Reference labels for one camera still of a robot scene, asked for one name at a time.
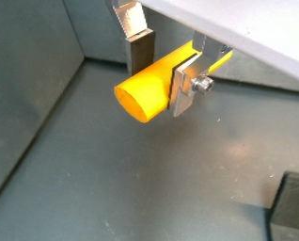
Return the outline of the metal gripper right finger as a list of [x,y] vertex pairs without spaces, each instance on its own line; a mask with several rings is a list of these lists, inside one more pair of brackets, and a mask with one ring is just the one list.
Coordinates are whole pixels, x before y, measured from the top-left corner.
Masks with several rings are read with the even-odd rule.
[[194,32],[189,49],[196,51],[172,73],[168,110],[177,117],[192,105],[194,94],[205,95],[213,87],[209,74],[230,59],[232,48],[205,34]]

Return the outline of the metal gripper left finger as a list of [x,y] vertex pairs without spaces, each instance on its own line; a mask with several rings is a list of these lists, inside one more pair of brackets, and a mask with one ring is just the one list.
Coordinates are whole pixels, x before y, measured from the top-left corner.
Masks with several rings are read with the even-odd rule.
[[148,28],[137,0],[109,0],[109,10],[120,27],[128,73],[134,75],[153,63],[156,32]]

